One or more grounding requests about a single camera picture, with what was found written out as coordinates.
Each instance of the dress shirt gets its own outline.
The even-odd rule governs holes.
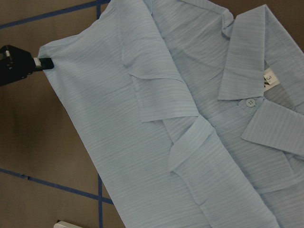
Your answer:
[[[304,227],[304,55],[264,5],[147,0],[199,113],[282,228]],[[280,85],[264,92],[264,70]],[[254,99],[255,106],[246,104]]]

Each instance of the shirt button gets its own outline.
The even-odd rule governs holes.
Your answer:
[[[249,99],[246,100],[246,105],[248,107],[253,107],[253,106],[256,105],[256,101],[253,98],[249,98]]]

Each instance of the striped fabric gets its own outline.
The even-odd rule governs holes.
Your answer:
[[[293,111],[261,93],[264,55],[276,65],[267,49],[270,23],[278,22],[266,6],[234,21],[207,0],[112,0],[91,27],[40,48],[39,57],[53,59],[47,78],[126,227],[301,227],[300,144],[287,153],[284,143],[248,141],[272,105],[293,116],[299,135],[303,126],[295,112],[301,99],[277,70],[284,90],[278,93],[285,94],[282,103],[294,102]],[[238,54],[243,48],[246,58]],[[243,96],[247,85],[259,93]],[[255,106],[246,105],[248,97]],[[287,136],[293,130],[284,128]]]

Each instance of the light blue shirt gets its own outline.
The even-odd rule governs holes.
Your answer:
[[[263,33],[270,11],[262,6],[234,21],[227,9],[205,0],[146,4],[112,0],[91,27],[53,41],[39,53],[54,62],[55,68],[45,73],[124,224],[130,228],[278,228],[275,210],[270,211],[268,201],[258,193],[290,187],[291,179],[298,184],[302,177],[293,176],[290,160],[266,144],[268,138],[262,138],[267,147],[260,145],[256,123],[273,111],[292,117],[287,129],[298,127],[296,140],[304,126],[301,114],[266,100],[259,87],[264,84]],[[255,23],[248,25],[252,18]],[[238,38],[247,47],[238,34],[244,25],[253,26],[256,35],[254,51],[244,51],[250,53],[253,71],[242,69],[246,66],[242,62],[251,64],[237,50]],[[290,37],[287,44],[296,46]],[[302,61],[303,56],[296,54]],[[234,94],[231,82],[239,74],[230,71],[239,68],[251,72],[248,89],[257,94]],[[244,95],[248,89],[242,85],[237,91]],[[218,96],[230,100],[218,101]],[[242,99],[248,97],[255,99],[256,106],[246,106]],[[295,107],[300,110],[298,101]],[[280,118],[263,121],[269,125],[274,121],[280,129]],[[300,142],[282,142],[290,131],[283,136],[266,131],[279,146],[287,146],[286,151],[303,155]],[[301,163],[297,168],[300,173]]]

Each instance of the white label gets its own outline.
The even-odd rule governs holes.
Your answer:
[[[280,84],[279,79],[277,79],[276,75],[270,68],[265,70],[264,79],[264,92]]]

